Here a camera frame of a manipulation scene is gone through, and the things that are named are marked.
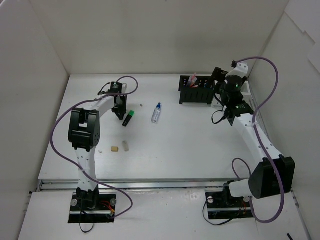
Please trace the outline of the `green cap highlighter marker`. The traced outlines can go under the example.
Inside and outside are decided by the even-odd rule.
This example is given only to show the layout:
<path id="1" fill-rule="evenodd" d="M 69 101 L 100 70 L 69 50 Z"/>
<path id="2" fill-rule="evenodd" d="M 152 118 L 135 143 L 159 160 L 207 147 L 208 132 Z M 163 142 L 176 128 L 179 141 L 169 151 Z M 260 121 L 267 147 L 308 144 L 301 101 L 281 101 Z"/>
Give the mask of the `green cap highlighter marker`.
<path id="1" fill-rule="evenodd" d="M 126 118 L 124 119 L 122 126 L 126 127 L 129 122 L 131 121 L 132 117 L 134 116 L 135 111 L 134 110 L 130 110 L 129 113 L 127 114 Z"/>

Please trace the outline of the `small blue cap spray bottle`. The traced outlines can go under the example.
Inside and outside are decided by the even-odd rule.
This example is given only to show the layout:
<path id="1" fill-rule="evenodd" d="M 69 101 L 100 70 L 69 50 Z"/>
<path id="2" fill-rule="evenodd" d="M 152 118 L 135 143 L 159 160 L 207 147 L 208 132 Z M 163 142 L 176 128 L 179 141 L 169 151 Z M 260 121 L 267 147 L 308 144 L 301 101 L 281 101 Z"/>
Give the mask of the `small blue cap spray bottle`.
<path id="1" fill-rule="evenodd" d="M 151 122 L 156 124 L 159 120 L 160 114 L 161 114 L 161 109 L 162 109 L 162 105 L 159 102 L 156 106 L 156 108 L 153 111 L 152 117 L 151 117 Z"/>

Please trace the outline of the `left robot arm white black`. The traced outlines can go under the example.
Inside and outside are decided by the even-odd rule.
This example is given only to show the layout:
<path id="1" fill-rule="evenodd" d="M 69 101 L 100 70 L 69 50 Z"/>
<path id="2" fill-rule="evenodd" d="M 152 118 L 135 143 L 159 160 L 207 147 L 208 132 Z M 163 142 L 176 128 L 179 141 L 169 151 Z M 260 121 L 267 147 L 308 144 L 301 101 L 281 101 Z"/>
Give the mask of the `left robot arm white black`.
<path id="1" fill-rule="evenodd" d="M 127 84 L 111 82 L 110 90 L 102 91 L 95 102 L 86 103 L 71 111 L 68 141 L 75 150 L 78 171 L 76 196 L 84 208 L 96 209 L 100 204 L 96 179 L 95 152 L 101 138 L 100 118 L 112 111 L 122 120 L 127 112 Z"/>

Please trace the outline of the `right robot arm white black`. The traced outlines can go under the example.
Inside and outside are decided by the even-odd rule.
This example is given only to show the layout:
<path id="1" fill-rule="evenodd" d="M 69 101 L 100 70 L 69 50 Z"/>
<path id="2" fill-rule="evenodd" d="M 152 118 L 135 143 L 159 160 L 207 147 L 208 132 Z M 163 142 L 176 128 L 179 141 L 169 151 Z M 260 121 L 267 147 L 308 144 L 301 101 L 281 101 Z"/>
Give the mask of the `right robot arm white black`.
<path id="1" fill-rule="evenodd" d="M 223 119 L 237 129 L 250 150 L 256 167 L 248 179 L 228 183 L 228 189 L 221 193 L 221 200 L 233 206 L 241 197 L 256 199 L 289 193 L 292 188 L 296 164 L 291 157 L 285 157 L 270 142 L 258 122 L 254 111 L 244 100 L 241 88 L 246 81 L 248 66 L 240 64 L 231 72 L 216 67 L 210 77 L 214 82 L 213 92 L 220 96 Z"/>

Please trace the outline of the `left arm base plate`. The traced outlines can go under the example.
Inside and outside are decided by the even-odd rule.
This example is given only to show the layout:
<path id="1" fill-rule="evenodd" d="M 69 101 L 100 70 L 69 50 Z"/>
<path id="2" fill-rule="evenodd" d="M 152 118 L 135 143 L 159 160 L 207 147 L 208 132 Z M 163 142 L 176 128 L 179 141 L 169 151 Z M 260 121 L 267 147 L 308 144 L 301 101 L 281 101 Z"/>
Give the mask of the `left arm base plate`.
<path id="1" fill-rule="evenodd" d="M 69 208 L 69 224 L 96 224 L 96 223 L 113 223 L 117 204 L 117 195 L 115 193 L 101 193 L 99 200 L 94 207 L 89 205 L 73 193 Z"/>

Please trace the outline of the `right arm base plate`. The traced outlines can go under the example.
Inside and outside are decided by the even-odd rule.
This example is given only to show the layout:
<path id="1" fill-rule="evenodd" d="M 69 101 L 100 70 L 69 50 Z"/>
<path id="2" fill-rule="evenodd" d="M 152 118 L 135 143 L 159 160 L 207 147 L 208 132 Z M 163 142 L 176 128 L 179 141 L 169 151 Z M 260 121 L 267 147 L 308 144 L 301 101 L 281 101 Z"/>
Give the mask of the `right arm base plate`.
<path id="1" fill-rule="evenodd" d="M 209 220 L 227 222 L 228 220 L 253 218 L 249 200 L 232 197 L 226 189 L 205 192 L 204 213 Z"/>

